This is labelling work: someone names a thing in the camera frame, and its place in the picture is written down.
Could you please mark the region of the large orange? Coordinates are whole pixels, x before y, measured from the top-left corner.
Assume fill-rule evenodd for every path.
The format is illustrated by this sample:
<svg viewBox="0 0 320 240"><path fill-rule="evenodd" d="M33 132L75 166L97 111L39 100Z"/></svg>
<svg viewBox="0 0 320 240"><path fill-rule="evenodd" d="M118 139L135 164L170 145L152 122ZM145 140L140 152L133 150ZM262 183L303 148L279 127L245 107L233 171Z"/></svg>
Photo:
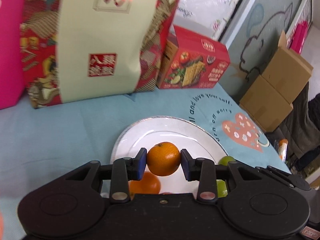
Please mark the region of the large orange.
<svg viewBox="0 0 320 240"><path fill-rule="evenodd" d="M132 180L129 182L130 195L134 194L159 194L161 182L158 177L151 172L145 172L140 181Z"/></svg>

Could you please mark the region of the small green lime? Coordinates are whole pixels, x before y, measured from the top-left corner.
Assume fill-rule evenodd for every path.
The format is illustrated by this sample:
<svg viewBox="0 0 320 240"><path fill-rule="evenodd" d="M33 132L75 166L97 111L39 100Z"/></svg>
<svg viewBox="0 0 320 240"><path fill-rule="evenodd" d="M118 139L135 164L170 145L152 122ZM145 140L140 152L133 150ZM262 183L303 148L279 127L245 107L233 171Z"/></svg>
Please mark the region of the small green lime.
<svg viewBox="0 0 320 240"><path fill-rule="evenodd" d="M233 157L227 155L227 156L224 156L223 158L221 158L221 159L218 161L217 164L218 164L218 165L227 166L230 161L235 161L235 159L234 159Z"/></svg>

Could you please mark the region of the green apple in plate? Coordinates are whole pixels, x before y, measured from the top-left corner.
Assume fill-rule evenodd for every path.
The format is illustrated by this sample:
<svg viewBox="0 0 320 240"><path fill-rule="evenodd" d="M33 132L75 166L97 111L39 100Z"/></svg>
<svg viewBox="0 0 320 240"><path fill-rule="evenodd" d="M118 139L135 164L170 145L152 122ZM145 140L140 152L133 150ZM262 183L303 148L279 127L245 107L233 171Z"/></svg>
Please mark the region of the green apple in plate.
<svg viewBox="0 0 320 240"><path fill-rule="evenodd" d="M216 181L217 185L217 195L219 198L224 198L228 195L228 190L226 186L226 182L223 180L217 180Z"/></svg>

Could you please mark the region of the white oval plate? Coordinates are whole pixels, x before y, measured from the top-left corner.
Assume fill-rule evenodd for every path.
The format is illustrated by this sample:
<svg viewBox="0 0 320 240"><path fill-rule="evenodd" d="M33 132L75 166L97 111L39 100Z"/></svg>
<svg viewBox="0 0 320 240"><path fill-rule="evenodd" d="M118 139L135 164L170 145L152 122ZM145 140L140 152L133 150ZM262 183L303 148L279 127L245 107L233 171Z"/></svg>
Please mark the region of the white oval plate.
<svg viewBox="0 0 320 240"><path fill-rule="evenodd" d="M171 116L156 116L139 120L120 134L110 163L119 158L134 158L141 148L150 150L160 142L170 142L179 150L186 149L194 159L206 158L216 164L227 155L221 144L196 124Z"/></svg>

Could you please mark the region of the light blue printed tablecloth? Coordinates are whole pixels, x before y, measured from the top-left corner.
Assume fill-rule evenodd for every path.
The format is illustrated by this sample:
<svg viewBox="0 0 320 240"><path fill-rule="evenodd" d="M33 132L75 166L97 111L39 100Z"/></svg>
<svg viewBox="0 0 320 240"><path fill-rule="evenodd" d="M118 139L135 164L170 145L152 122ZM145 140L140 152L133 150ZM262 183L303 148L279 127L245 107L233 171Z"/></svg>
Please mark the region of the light blue printed tablecloth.
<svg viewBox="0 0 320 240"><path fill-rule="evenodd" d="M220 85L212 89L157 89L33 109L28 96L1 110L1 231L22 239L17 206L30 191L89 162L109 163L121 132L151 116L174 116L210 133L228 155L251 166L287 166L261 134L262 151L239 145L222 129L241 109Z"/></svg>

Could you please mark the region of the red cracker box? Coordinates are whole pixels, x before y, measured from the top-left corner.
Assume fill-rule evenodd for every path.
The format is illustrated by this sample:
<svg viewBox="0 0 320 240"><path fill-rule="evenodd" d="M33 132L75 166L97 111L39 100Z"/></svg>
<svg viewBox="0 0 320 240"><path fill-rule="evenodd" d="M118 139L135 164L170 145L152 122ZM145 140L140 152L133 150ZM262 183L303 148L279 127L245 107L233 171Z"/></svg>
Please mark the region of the red cracker box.
<svg viewBox="0 0 320 240"><path fill-rule="evenodd" d="M213 88L230 64L226 46L179 26L174 30L167 38L157 87Z"/></svg>

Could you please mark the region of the red patterned gift bag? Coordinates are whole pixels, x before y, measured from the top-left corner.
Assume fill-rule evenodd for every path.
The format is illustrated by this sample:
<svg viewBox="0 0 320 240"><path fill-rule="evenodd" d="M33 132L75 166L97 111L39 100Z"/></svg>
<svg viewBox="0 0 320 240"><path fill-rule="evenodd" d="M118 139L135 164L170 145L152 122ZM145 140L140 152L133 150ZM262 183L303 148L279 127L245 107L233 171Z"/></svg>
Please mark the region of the red patterned gift bag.
<svg viewBox="0 0 320 240"><path fill-rule="evenodd" d="M34 108L154 90L179 0L25 0L23 77Z"/></svg>

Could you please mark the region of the magenta fabric bag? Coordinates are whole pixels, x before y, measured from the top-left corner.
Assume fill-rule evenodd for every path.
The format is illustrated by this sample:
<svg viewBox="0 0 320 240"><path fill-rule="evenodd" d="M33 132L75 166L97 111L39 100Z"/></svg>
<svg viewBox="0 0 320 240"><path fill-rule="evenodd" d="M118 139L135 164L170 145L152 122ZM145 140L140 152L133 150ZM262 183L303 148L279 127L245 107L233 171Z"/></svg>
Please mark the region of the magenta fabric bag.
<svg viewBox="0 0 320 240"><path fill-rule="evenodd" d="M20 24L24 0L1 0L1 109L16 105L24 90Z"/></svg>

